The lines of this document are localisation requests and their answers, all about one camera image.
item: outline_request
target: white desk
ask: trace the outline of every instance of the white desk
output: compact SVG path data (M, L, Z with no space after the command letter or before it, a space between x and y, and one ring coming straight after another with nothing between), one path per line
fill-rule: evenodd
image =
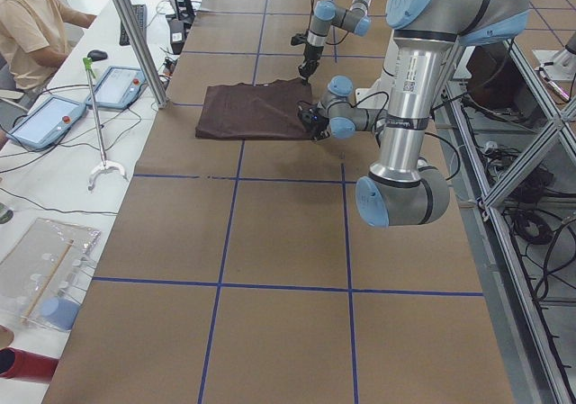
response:
M156 8L161 0L132 0L134 4L148 6L148 23L156 14ZM137 67L138 61L132 47L120 47L118 44L120 20L116 10L110 2L94 21L92 27L85 32L83 39L77 44L65 64L49 83L49 87L63 85L85 84L86 72L82 58L91 49L100 49L108 53L109 58L94 63L94 71L102 74L110 65ZM158 15L150 23L147 31L148 47L158 67L161 66L165 53L161 49L169 46L169 29L164 15ZM54 94L70 99L83 101L87 95L87 88L56 91ZM48 97L43 95L38 103ZM146 138L148 137L152 122L156 116L157 107L152 93L146 90L140 99L132 105L131 109L138 113L142 122L134 129L124 134L116 146L109 152L109 158L123 164L131 178L136 161L140 157ZM103 122L110 120L117 112L101 112ZM104 142L109 146L117 136L138 120L131 112L125 112L118 118L105 125L103 129ZM66 139L74 138L77 134L90 130L95 125L92 112L79 121L69 132ZM92 130L83 137L70 142L70 144L90 143L98 146L95 131ZM0 171L19 166L31 161L39 153L25 154L19 157L6 157L22 152L23 149L9 142L0 153ZM91 210L117 212L128 188L126 182L117 172L101 175L96 181L92 193L87 190L90 171L100 162L97 150L87 146L76 148L57 147L39 161L20 170L0 175L3 178L0 186L5 190L28 197L45 207L61 210ZM6 193L0 192L0 202L7 204L14 210L13 219L0 226L0 259L5 258L12 247L22 237L24 232L39 217L61 220L73 224L93 227L102 231L102 235L91 255L98 260L104 248L114 223L113 216L69 214L62 215L56 212L43 211L30 203L15 199ZM0 324L11 328L15 333L12 346L43 355L59 357L68 340L68 334L39 329L26 328L18 319L0 312ZM0 404L40 403L48 388L47 385L17 382L0 379Z

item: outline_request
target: red object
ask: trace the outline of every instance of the red object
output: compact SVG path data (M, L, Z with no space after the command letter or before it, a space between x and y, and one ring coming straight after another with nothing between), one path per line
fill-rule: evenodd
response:
M7 347L0 350L0 378L50 383L58 359Z

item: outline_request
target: computer mouse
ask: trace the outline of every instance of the computer mouse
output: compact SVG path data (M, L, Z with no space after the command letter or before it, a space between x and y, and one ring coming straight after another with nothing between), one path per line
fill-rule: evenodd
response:
M98 62L99 60L108 59L108 53L103 50L90 50L88 57L93 60L93 62Z

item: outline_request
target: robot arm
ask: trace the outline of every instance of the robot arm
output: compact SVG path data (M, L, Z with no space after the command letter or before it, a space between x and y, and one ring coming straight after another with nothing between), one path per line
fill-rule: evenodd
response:
M356 185L356 205L371 226L425 224L449 203L447 183L420 155L445 54L455 45L510 39L527 24L529 0L388 0L386 20L398 54L388 111L363 111L348 102L352 83L333 79L316 107L332 134L375 130L380 156Z
M305 82L320 64L322 51L326 45L330 26L364 36L370 29L371 21L368 8L372 0L354 0L350 9L335 5L330 0L318 1L308 30L304 62L298 67L300 76Z

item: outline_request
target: wooden stick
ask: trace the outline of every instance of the wooden stick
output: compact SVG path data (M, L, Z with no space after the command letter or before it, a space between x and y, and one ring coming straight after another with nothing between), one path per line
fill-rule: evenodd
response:
M40 300L40 298L42 297L42 295L44 294L44 292L46 291L46 288L48 287L48 284L50 284L50 281L52 281L52 278L54 278L54 275L56 274L58 268L60 267L60 265L62 265L62 262L64 261L64 258L66 258L66 256L68 255L68 251L70 251L70 248L72 247L72 245L74 245L74 240L70 239L67 243L67 247L64 250L64 252L60 255L60 258L58 259L58 262L56 262L56 264L54 265L54 267L52 268L52 270L50 271L50 275L48 275L46 282L42 285L42 287L40 288L40 290L38 291L38 294L36 295L36 298L34 298L34 301L32 302L31 306L28 308L28 310L24 313L24 319L22 319L22 322L24 322L26 320L26 318L30 317L30 315L32 314L32 312L34 311L34 308L36 308L36 305L38 305L38 302Z

